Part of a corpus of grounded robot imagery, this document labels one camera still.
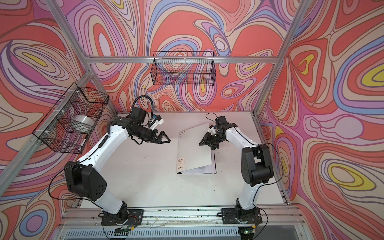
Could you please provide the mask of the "white and black file folder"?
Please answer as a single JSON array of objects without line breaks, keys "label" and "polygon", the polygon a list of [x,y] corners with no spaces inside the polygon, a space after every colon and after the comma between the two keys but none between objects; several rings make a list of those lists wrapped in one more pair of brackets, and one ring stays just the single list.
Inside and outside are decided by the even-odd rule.
[{"label": "white and black file folder", "polygon": [[182,171],[187,171],[212,163],[211,148],[199,146],[199,142],[208,132],[209,124],[205,123],[184,131],[179,132],[177,169],[179,175]]}]

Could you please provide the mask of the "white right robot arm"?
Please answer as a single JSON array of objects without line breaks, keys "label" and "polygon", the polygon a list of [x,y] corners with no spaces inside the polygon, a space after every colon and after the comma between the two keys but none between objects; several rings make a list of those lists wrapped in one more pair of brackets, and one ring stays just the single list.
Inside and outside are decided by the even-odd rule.
[{"label": "white right robot arm", "polygon": [[262,187],[275,177],[270,149],[266,144],[258,144],[247,138],[238,125],[229,123],[225,116],[216,117],[213,121],[215,124],[209,127],[199,146],[217,150],[224,141],[232,143],[241,151],[241,174],[245,182],[235,206],[222,209],[223,223],[237,221],[240,224],[260,224],[262,217],[256,202]]}]

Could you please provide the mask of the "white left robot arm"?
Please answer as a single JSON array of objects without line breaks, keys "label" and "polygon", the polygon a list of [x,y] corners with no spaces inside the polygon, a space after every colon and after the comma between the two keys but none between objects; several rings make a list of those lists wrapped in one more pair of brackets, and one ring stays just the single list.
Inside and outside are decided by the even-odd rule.
[{"label": "white left robot arm", "polygon": [[156,127],[164,122],[160,115],[148,114],[141,108],[132,108],[126,117],[112,120],[104,137],[77,162],[68,162],[64,167],[69,192],[91,201],[112,218],[114,224],[122,225],[129,218],[127,204],[108,189],[102,169],[118,146],[127,139],[140,145],[170,143],[165,132]]}]

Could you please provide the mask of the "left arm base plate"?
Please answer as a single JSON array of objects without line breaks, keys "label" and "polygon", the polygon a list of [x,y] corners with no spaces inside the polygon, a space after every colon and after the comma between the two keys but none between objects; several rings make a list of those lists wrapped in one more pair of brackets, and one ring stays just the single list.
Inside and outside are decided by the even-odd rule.
[{"label": "left arm base plate", "polygon": [[98,214],[102,219],[102,226],[139,226],[142,224],[144,215],[143,209],[128,209],[120,211],[116,215],[107,212]]}]

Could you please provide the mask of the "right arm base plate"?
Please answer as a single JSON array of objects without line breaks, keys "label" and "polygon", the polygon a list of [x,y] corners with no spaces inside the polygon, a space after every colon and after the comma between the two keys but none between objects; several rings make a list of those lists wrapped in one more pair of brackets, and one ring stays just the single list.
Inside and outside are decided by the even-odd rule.
[{"label": "right arm base plate", "polygon": [[222,208],[217,216],[222,218],[223,224],[225,225],[254,224],[258,226],[263,222],[259,208],[250,210],[243,210],[239,206],[235,206],[234,208]]}]

